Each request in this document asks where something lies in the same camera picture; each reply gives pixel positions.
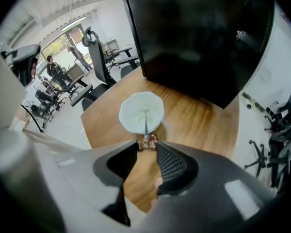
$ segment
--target black cable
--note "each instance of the black cable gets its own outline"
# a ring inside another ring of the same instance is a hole
[[[30,113],[30,111],[28,109],[25,108],[24,105],[21,104],[21,107],[23,107],[25,109],[25,111],[27,111],[29,113],[29,115],[33,118],[34,122],[36,123],[36,125],[38,126],[38,129],[41,133],[43,133],[43,130],[40,128],[39,124],[37,123],[37,121],[35,120],[35,118],[33,117],[33,115]]]

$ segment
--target standing person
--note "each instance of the standing person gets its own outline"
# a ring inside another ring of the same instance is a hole
[[[59,64],[57,64],[55,61],[53,61],[53,54],[51,53],[50,55],[47,56],[47,61],[48,61],[48,65],[47,65],[47,73],[49,76],[53,77],[52,75],[52,71],[57,67],[57,68],[61,68]]]
[[[88,72],[90,70],[93,70],[93,68],[84,60],[83,54],[76,47],[69,46],[67,49],[68,52],[72,52],[74,57],[76,57],[76,59],[81,62],[81,64],[85,67],[85,69]]]

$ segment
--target ceiling light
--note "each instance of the ceiling light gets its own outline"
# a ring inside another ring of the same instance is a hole
[[[63,27],[63,28],[62,28],[62,31],[64,31],[65,29],[69,28],[70,26],[72,26],[72,25],[78,23],[79,21],[82,21],[82,20],[85,19],[85,18],[86,18],[86,17],[81,17],[80,19],[78,19],[78,20],[76,20],[76,21],[74,21],[74,22],[71,22],[71,23],[68,24],[67,26]]]

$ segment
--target bowl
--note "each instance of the bowl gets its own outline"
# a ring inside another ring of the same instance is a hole
[[[164,117],[164,104],[160,97],[152,92],[137,92],[121,104],[118,118],[123,127],[136,134],[145,134],[146,116],[148,132],[153,132]]]

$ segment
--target ceiling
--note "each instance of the ceiling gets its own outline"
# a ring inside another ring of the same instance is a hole
[[[37,41],[74,19],[96,10],[104,0],[19,0],[0,27],[0,42],[12,45],[33,27]]]

